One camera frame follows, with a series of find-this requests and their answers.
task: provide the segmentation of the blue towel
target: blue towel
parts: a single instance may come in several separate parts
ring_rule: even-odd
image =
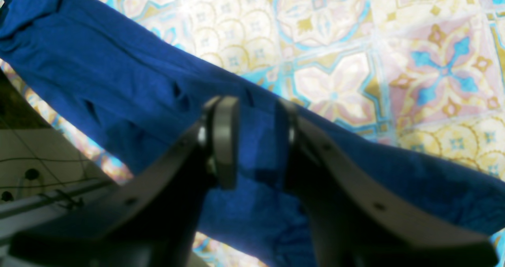
[[[64,118],[141,173],[215,95],[241,102],[238,187],[209,192],[198,230],[270,267],[316,265],[307,218],[281,192],[273,93],[168,45],[97,0],[5,0],[0,57]],[[431,156],[371,143],[300,108],[406,201],[491,235],[505,183]]]

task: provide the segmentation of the cable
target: cable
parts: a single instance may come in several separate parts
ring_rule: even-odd
[[[3,71],[0,71],[0,75],[2,76],[1,78],[3,78],[4,80],[7,80],[7,83],[9,84],[9,86],[11,87],[11,89],[13,89],[15,91],[15,89],[12,87],[11,83],[8,81],[7,79],[7,76],[5,75],[5,73]],[[13,130],[11,128],[11,126],[4,120],[4,118],[2,116],[0,116],[0,121],[9,129],[11,130],[19,139],[19,141],[28,149],[28,151],[36,157],[36,154],[32,151],[32,149],[27,145],[27,143],[25,143],[25,141],[19,136],[18,132],[16,132],[15,130]],[[54,177],[54,179],[56,179],[56,181],[58,181],[58,183],[64,187],[66,187],[66,185],[60,180],[58,179],[58,177],[56,177],[56,175],[54,173],[52,173],[52,171],[49,169],[49,167],[45,164],[45,162],[43,161],[40,161],[40,163],[43,165],[43,167],[47,170],[47,172],[49,172],[49,174]]]
[[[39,157],[13,157],[10,159],[0,159],[0,162],[5,162],[5,161],[30,161],[30,160],[36,160],[36,161],[52,161],[52,162],[87,162],[91,161],[90,159],[82,159],[81,155],[79,155],[79,160],[71,161],[68,159],[41,159]]]
[[[59,207],[64,208],[68,211],[73,211],[74,209],[84,207],[84,200],[82,197],[80,197],[78,201],[75,201],[72,197],[70,197],[70,195],[61,191],[60,189],[56,189],[55,191],[58,192],[58,194],[61,197],[65,198],[65,200],[67,200],[67,202],[68,202],[66,205],[58,204]],[[57,204],[55,199],[49,197],[45,193],[39,193],[38,195],[51,201],[53,204]]]
[[[63,185],[63,184],[79,183],[79,182],[94,180],[94,179],[100,179],[100,178],[99,177],[90,177],[87,179],[81,179],[81,180],[75,180],[75,181],[67,181],[67,182],[44,184],[44,185],[34,185],[34,186],[0,186],[0,189],[44,188],[44,187],[49,187],[49,186],[58,186],[58,185]]]

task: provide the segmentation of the fabric fold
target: fabric fold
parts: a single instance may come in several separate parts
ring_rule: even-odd
[[[212,190],[198,229],[270,267],[315,266],[308,220],[277,187],[278,96],[166,44],[98,0],[5,0],[0,58],[66,120],[141,173],[215,95],[240,98],[235,191]],[[299,108],[371,177],[453,224],[505,227],[505,184],[435,157],[371,143]]]

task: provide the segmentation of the blue cloth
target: blue cloth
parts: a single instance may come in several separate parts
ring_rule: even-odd
[[[270,267],[315,266],[307,218],[281,193],[277,96],[168,45],[97,0],[5,0],[0,57],[56,111],[135,174],[215,95],[241,101],[238,188],[209,192],[198,229]],[[300,108],[371,177],[449,222],[505,227],[505,183],[424,154],[368,142]]]

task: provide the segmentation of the patterned surface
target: patterned surface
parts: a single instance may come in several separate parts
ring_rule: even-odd
[[[505,0],[100,1],[370,140],[505,180]],[[86,156],[115,179],[130,178],[12,73],[11,80]],[[491,239],[499,254],[501,235]],[[264,266],[201,234],[194,248],[215,267]]]

